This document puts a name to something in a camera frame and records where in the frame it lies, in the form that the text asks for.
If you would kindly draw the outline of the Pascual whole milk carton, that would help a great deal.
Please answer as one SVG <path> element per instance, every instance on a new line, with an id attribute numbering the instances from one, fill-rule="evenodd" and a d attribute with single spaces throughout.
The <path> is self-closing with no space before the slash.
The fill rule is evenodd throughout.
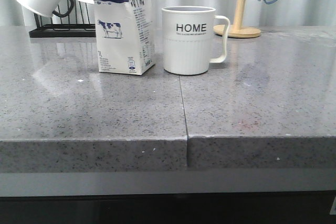
<path id="1" fill-rule="evenodd" d="M 151 0 L 94 0 L 100 72 L 142 75 L 155 65 Z"/>

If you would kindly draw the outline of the white HOME cup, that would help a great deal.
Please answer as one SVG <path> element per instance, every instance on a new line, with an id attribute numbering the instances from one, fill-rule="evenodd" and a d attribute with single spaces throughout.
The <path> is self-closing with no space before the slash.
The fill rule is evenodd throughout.
<path id="1" fill-rule="evenodd" d="M 204 6 L 170 6 L 162 8 L 164 70 L 179 75 L 197 75 L 208 71 L 211 63 L 222 63 L 227 57 L 230 20 Z M 214 20 L 224 22 L 222 53 L 213 58 Z"/>

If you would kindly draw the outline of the wooden mug tree stand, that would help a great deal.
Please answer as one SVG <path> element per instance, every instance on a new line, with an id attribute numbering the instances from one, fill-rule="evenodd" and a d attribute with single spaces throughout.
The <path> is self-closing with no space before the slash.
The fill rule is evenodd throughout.
<path id="1" fill-rule="evenodd" d="M 237 0 L 234 22 L 230 26 L 228 36 L 230 38 L 256 38 L 261 35 L 260 29 L 243 25 L 243 16 L 246 0 Z"/>

